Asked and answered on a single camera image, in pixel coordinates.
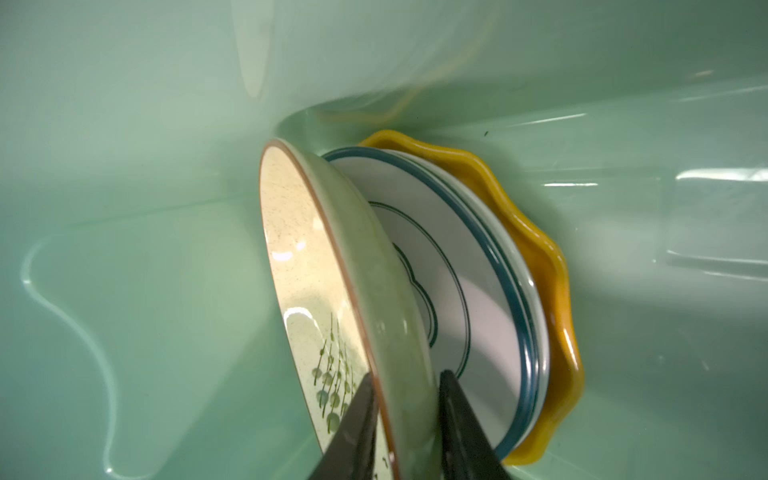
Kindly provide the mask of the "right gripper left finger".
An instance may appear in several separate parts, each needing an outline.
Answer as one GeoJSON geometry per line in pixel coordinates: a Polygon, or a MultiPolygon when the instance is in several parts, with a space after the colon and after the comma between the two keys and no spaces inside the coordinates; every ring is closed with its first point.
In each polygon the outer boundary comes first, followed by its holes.
{"type": "Polygon", "coordinates": [[[372,374],[367,373],[309,479],[371,480],[376,462],[378,416],[372,374]]]}

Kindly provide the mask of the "yellow polka dot plate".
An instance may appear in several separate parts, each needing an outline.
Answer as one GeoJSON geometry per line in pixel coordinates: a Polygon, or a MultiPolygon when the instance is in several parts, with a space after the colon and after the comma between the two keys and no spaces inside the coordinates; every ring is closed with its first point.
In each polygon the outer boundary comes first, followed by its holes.
{"type": "Polygon", "coordinates": [[[443,168],[489,207],[521,251],[546,317],[551,376],[543,411],[532,432],[520,446],[502,457],[502,463],[528,465],[540,460],[557,427],[577,405],[585,388],[565,256],[557,244],[519,210],[491,168],[473,153],[425,143],[394,130],[380,130],[360,144],[414,154],[443,168]]]}

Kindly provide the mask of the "white teal lettered plate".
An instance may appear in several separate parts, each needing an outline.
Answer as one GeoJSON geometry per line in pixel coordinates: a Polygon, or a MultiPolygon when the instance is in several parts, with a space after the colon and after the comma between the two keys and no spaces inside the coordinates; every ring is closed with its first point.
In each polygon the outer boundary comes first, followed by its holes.
{"type": "Polygon", "coordinates": [[[526,303],[526,312],[530,314],[532,322],[532,336],[537,343],[539,353],[539,389],[536,394],[536,403],[534,418],[532,424],[536,422],[541,414],[548,390],[550,379],[550,346],[549,335],[547,331],[546,315],[542,306],[541,298],[533,280],[533,276],[523,259],[523,256],[512,239],[511,234],[501,223],[498,216],[475,194],[469,187],[464,185],[457,177],[450,174],[447,170],[438,167],[425,159],[405,152],[391,150],[402,158],[408,159],[428,169],[430,172],[440,177],[443,181],[454,188],[458,195],[471,207],[473,212],[482,220],[484,226],[492,233],[493,238],[498,241],[501,253],[508,264],[509,270],[515,274],[517,283],[520,285],[522,299],[526,303]]]}

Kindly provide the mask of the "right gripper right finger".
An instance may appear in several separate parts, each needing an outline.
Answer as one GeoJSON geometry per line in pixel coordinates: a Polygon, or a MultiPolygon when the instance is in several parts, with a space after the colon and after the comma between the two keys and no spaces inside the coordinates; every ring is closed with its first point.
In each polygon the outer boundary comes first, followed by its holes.
{"type": "Polygon", "coordinates": [[[439,383],[443,478],[509,480],[455,374],[444,370],[439,383]]]}

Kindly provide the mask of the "beige ceramic plate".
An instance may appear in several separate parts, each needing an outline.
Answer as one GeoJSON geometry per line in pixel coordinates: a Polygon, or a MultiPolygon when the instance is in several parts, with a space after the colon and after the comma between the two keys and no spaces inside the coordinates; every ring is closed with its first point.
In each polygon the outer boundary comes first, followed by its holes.
{"type": "Polygon", "coordinates": [[[441,475],[438,386],[421,315],[369,203],[329,161],[283,139],[262,154],[269,268],[305,404],[322,449],[372,386],[379,479],[441,475]]]}

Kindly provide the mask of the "small white green-rimmed plate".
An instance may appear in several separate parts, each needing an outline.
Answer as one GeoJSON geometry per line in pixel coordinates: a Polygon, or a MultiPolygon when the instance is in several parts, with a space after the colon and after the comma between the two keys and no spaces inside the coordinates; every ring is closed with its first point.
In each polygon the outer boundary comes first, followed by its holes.
{"type": "Polygon", "coordinates": [[[449,184],[391,150],[326,154],[369,202],[411,284],[437,372],[452,371],[499,459],[532,432],[539,353],[520,285],[449,184]]]}

